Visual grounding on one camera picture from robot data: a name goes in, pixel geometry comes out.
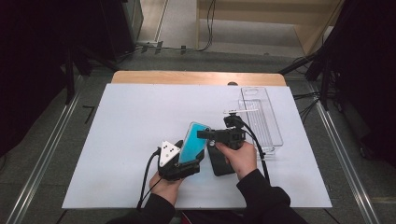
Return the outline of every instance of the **clear plastic container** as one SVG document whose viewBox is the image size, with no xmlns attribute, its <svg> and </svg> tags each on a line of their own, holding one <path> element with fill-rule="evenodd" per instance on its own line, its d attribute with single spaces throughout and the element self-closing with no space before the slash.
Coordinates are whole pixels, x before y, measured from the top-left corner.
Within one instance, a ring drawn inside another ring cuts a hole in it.
<svg viewBox="0 0 396 224">
<path fill-rule="evenodd" d="M 283 145 L 283 139 L 267 90 L 264 87 L 241 88 L 238 104 L 239 109 L 247 110 L 240 116 L 257 136 L 262 151 L 275 154 L 276 149 Z"/>
</svg>

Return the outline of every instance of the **white tabletop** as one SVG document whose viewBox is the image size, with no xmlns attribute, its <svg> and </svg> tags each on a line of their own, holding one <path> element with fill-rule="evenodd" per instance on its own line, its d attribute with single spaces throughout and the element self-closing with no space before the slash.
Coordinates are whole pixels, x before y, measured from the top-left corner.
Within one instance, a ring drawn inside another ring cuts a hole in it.
<svg viewBox="0 0 396 224">
<path fill-rule="evenodd" d="M 222 112 L 238 108 L 240 88 L 107 84 L 63 208 L 136 207 L 147 162 L 162 140 L 183 139 L 192 121 L 224 129 Z M 266 89 L 284 141 L 266 158 L 272 186 L 289 194 L 292 207 L 331 207 L 290 89 Z M 148 182 L 156 171 L 154 159 Z M 183 181 L 176 208 L 243 208 L 237 182 L 235 174 L 215 176 L 206 152 L 201 172 Z"/>
</svg>

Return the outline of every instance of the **metal frame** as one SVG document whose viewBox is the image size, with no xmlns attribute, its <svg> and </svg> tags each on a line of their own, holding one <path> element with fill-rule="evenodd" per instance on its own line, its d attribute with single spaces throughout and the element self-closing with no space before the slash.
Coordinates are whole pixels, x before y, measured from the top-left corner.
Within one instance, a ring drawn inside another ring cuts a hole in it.
<svg viewBox="0 0 396 224">
<path fill-rule="evenodd" d="M 308 85 L 311 91 L 318 91 L 318 88 L 312 82 L 308 82 Z M 317 110 L 330 137 L 330 140 L 332 141 L 332 146 L 334 148 L 335 154 L 337 155 L 337 158 L 341 163 L 341 167 L 343 168 L 346 175 L 346 180 L 349 183 L 349 186 L 355 197 L 356 203 L 361 210 L 361 214 L 365 222 L 381 223 L 373 208 L 370 197 L 367 194 L 363 184 L 361 183 L 361 180 L 359 179 L 359 176 L 355 170 L 355 167 L 352 164 L 352 161 L 347 155 L 346 148 L 344 147 L 340 135 L 335 129 L 330 112 L 326 111 L 320 102 L 317 103 Z"/>
<path fill-rule="evenodd" d="M 33 200 L 35 192 L 40 185 L 41 179 L 43 178 L 44 173 L 46 173 L 47 167 L 50 164 L 50 160 L 53 153 L 55 152 L 56 147 L 58 146 L 59 140 L 64 133 L 64 128 L 66 127 L 68 121 L 70 120 L 70 117 L 73 114 L 84 83 L 84 78 L 82 76 L 78 76 L 76 94 L 71 100 L 71 103 L 64 106 L 64 110 L 62 111 L 62 114 L 59 117 L 49 137 L 49 140 L 40 155 L 40 158 L 35 164 L 33 172 L 30 174 L 29 179 L 26 181 L 25 185 L 21 190 L 20 196 L 18 197 L 18 200 L 15 203 L 11 214 L 8 217 L 7 224 L 22 222 L 23 217 L 30 205 L 30 202 Z"/>
</svg>

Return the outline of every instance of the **black sleeve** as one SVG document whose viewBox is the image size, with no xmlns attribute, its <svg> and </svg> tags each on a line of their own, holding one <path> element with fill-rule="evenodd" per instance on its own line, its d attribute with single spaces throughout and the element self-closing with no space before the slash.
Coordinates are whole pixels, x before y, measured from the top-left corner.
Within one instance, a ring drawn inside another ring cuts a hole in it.
<svg viewBox="0 0 396 224">
<path fill-rule="evenodd" d="M 290 197 L 282 189 L 271 187 L 258 169 L 237 185 L 247 203 L 245 223 L 306 223 L 290 208 Z"/>
<path fill-rule="evenodd" d="M 127 215 L 114 218 L 107 224 L 168 224 L 175 212 L 175 207 L 163 197 L 150 194 L 142 212 L 132 209 Z"/>
</svg>

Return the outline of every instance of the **teal phone case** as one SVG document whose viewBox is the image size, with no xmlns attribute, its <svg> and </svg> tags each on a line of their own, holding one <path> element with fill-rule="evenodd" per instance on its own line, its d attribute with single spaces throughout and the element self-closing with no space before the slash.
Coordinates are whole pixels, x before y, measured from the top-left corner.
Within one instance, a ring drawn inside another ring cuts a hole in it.
<svg viewBox="0 0 396 224">
<path fill-rule="evenodd" d="M 183 147 L 180 151 L 179 163 L 193 161 L 197 159 L 197 155 L 205 149 L 207 140 L 198 138 L 197 132 L 203 131 L 210 128 L 204 124 L 192 122 L 190 124 L 189 131 L 187 132 L 186 138 L 183 143 Z"/>
</svg>

